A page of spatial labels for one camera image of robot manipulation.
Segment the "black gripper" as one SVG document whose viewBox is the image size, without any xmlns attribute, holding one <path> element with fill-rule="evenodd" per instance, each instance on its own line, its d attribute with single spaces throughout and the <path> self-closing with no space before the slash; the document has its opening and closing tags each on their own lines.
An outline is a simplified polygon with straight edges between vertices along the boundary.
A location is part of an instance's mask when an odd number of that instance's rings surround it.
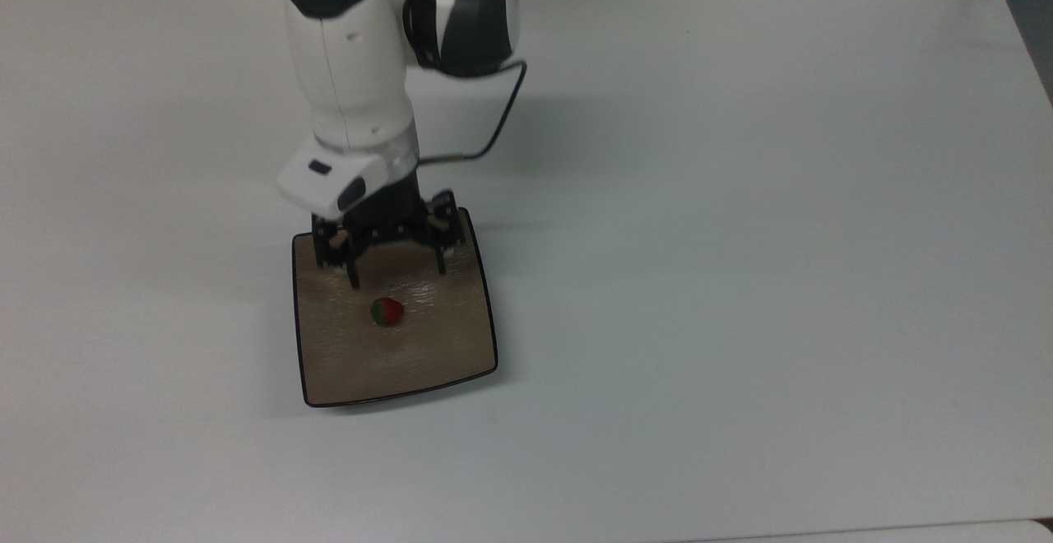
<svg viewBox="0 0 1053 543">
<path fill-rule="evenodd" d="M 360 289 L 357 259 L 383 244 L 412 243 L 433 252 L 440 276 L 445 254 L 466 242 L 462 209 L 450 190 L 425 201 L 417 174 L 366 197 L 337 218 L 312 216 L 313 257 L 319 268 L 343 268 L 353 290 Z"/>
</svg>

